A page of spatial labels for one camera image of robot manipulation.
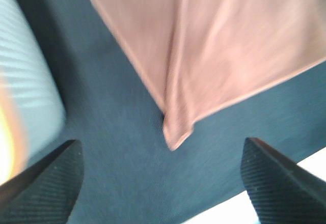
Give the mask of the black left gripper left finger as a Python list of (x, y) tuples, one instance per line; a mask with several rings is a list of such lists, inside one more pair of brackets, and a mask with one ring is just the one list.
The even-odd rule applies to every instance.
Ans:
[(1, 223), (67, 223), (83, 180), (82, 144), (66, 141), (1, 185)]

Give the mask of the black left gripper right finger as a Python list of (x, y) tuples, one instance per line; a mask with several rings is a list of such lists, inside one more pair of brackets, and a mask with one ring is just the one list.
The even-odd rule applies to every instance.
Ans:
[(325, 223), (325, 181), (264, 141), (246, 138), (240, 174), (260, 223)]

